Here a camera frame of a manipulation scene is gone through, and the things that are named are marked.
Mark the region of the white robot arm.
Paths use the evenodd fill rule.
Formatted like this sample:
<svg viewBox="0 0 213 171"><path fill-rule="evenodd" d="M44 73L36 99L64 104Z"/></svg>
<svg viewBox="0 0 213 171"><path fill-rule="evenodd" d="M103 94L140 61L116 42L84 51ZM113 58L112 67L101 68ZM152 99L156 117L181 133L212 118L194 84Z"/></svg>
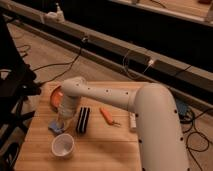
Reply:
<svg viewBox="0 0 213 171"><path fill-rule="evenodd" d="M83 77L61 83L58 112L72 118L81 97L136 114L141 171L189 171L189 160L176 103L162 84L145 83L135 90L98 87Z"/></svg>

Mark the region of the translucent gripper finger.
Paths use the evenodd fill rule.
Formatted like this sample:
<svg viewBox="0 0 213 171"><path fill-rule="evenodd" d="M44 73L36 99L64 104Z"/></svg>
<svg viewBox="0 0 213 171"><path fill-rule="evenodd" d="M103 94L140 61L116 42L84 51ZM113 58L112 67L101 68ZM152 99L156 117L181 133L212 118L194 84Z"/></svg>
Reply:
<svg viewBox="0 0 213 171"><path fill-rule="evenodd" d="M58 128L66 131L70 127L71 118L63 115L57 117L56 125Z"/></svg>

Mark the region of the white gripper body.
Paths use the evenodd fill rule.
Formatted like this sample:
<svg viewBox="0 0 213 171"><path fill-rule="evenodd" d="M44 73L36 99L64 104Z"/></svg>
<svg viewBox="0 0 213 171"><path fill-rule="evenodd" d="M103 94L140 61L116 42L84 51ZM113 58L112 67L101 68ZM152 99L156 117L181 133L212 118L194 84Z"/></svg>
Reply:
<svg viewBox="0 0 213 171"><path fill-rule="evenodd" d="M78 99L64 95L58 107L58 113L65 118L72 118L77 110Z"/></svg>

